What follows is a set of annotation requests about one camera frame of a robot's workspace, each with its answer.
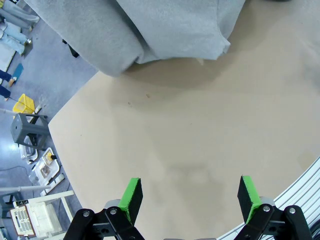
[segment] person's leg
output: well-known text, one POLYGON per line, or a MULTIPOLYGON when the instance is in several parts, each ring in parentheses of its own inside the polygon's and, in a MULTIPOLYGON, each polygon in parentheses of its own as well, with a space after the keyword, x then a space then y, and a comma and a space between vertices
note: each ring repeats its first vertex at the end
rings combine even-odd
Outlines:
POLYGON ((0 39, 0 43, 4 43, 13 50, 16 50, 20 55, 22 55, 25 51, 25 46, 17 42, 8 36, 5 32, 3 33, 2 38, 0 39))
POLYGON ((7 25, 6 29, 4 30, 6 34, 8 34, 10 37, 18 40, 21 44, 25 44, 28 40, 26 35, 22 34, 21 32, 18 32, 15 28, 13 28, 10 24, 7 25))
POLYGON ((11 94, 11 92, 8 89, 6 89, 4 86, 0 85, 0 95, 1 96, 4 96, 4 98, 7 99, 10 97, 10 94, 11 94))
POLYGON ((7 72, 5 72, 5 71, 0 70, 0 79, 5 80, 5 81, 9 82, 9 81, 10 81, 10 79, 11 79, 11 77, 12 77, 12 76, 11 76, 9 73, 7 73, 7 72))
POLYGON ((17 18, 20 18, 22 20, 30 21, 33 23, 39 22, 40 18, 38 16, 28 13, 27 11, 23 10, 21 7, 17 6, 9 0, 4 1, 2 8, 3 10, 12 14, 13 16, 16 16, 17 18))
POLYGON ((8 23, 12 23, 20 28, 23 28, 23 29, 30 29, 31 28, 31 24, 30 23, 27 23, 23 20, 21 20, 20 18, 17 18, 16 16, 13 16, 12 14, 6 12, 5 10, 3 10, 2 8, 0 8, 0 15, 2 17, 5 18, 5 20, 8 22, 8 23))

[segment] tabletop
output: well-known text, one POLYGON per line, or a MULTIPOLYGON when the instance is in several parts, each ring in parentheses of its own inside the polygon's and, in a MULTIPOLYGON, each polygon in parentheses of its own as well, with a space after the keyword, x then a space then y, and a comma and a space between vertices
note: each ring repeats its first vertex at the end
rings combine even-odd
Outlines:
POLYGON ((145 239, 213 238, 243 221, 241 175, 271 198, 293 183, 320 149, 312 4, 250 1, 217 61, 92 77, 49 124, 82 206, 99 212, 140 177, 145 239))

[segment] yellow container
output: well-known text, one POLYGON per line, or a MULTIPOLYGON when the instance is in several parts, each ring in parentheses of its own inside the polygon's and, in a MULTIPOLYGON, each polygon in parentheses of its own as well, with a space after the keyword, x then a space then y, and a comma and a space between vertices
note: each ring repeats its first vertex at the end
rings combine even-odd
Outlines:
POLYGON ((34 100, 25 94, 22 94, 12 111, 15 113, 32 114, 35 111, 34 100))

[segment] fabric towel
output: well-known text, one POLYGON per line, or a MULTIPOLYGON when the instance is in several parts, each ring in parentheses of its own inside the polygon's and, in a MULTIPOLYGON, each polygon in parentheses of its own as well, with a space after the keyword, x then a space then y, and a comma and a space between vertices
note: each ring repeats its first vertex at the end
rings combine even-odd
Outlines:
POLYGON ((134 62, 216 60, 245 0, 25 0, 81 57, 118 76, 134 62))

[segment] gray floor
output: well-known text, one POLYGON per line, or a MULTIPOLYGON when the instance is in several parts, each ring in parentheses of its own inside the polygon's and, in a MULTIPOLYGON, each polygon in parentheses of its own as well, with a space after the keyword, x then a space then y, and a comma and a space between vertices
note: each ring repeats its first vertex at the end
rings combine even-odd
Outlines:
MULTIPOLYGON (((17 100, 25 93, 34 99, 36 106, 42 105, 40 114, 47 115, 51 120, 97 71, 80 56, 74 58, 68 45, 63 44, 61 37, 44 21, 40 20, 32 32, 23 31, 23 33, 33 39, 33 44, 26 56, 21 57, 16 54, 8 69, 8 73, 12 74, 19 63, 24 67, 19 80, 10 88, 11 97, 17 100)), ((0 96, 0 108, 11 110, 14 104, 15 101, 12 99, 5 102, 0 96)), ((12 120, 11 115, 0 113, 0 187, 31 186, 28 175, 33 165, 21 160, 19 148, 13 142, 10 133, 12 120), (5 170, 16 166, 22 167, 5 170)), ((52 139, 47 140, 46 147, 51 147, 55 151, 52 139)), ((51 193, 64 192, 68 187, 72 189, 66 176, 66 179, 51 193)), ((34 196, 38 197, 39 194, 40 192, 35 192, 34 196)), ((25 199, 33 197, 32 192, 24 192, 22 195, 25 199)), ((73 214, 81 208, 76 196, 66 199, 73 214)), ((53 204, 62 228, 66 230, 70 223, 63 206, 58 213, 59 201, 53 204)), ((11 238, 17 239, 11 219, 4 219, 3 222, 11 238)))

